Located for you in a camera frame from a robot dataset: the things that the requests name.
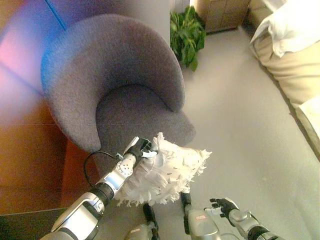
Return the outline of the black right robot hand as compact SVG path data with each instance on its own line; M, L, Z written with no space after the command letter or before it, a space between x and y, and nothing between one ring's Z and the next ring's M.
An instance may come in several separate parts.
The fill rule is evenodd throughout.
M230 220L229 215L232 210L239 210L238 206L229 198L211 198L211 207L204 208L205 211L213 211L215 209L220 209L219 214L221 218L226 218Z

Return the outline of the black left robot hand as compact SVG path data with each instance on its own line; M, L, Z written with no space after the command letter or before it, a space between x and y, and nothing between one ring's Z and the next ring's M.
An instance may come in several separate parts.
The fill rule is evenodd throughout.
M140 158L153 158L158 154L157 150L151 150L150 140L135 136L124 150L124 159L133 158L136 162Z

